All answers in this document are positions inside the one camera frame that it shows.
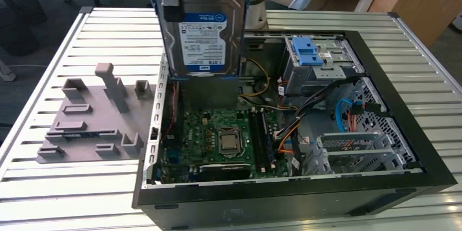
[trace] slatted surface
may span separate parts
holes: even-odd
[[[124,84],[156,82],[163,52],[155,13],[96,8],[78,25],[0,170],[0,230],[159,230],[131,208],[138,161],[37,164],[33,160],[64,95],[67,78],[103,84],[98,62],[115,64]],[[462,183],[462,99],[454,86],[383,14],[268,12],[273,29],[358,30],[447,167]],[[262,225],[252,230],[461,230],[462,184],[418,197],[377,216]]]

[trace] ram slot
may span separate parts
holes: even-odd
[[[264,146],[264,125],[262,122],[262,113],[259,111],[250,111],[248,119],[254,146],[255,169],[256,171],[266,173],[270,169],[270,158]]]
[[[271,136],[268,131],[268,124],[266,121],[266,115],[264,111],[262,111],[262,122],[263,122],[263,129],[264,129],[264,146],[266,146],[266,156],[270,160],[270,167],[274,169],[277,165],[274,164],[274,153],[273,153],[273,142],[271,142]]]

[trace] motherboard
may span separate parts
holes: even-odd
[[[274,110],[187,111],[182,145],[167,148],[167,182],[186,183],[289,176],[274,151]]]

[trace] hard drive label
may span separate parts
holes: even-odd
[[[183,62],[191,71],[215,71],[224,66],[226,42],[220,32],[227,17],[220,13],[188,13],[179,23]]]

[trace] cpu socket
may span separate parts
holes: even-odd
[[[232,158],[240,153],[242,138],[239,128],[218,129],[218,151],[224,157]]]

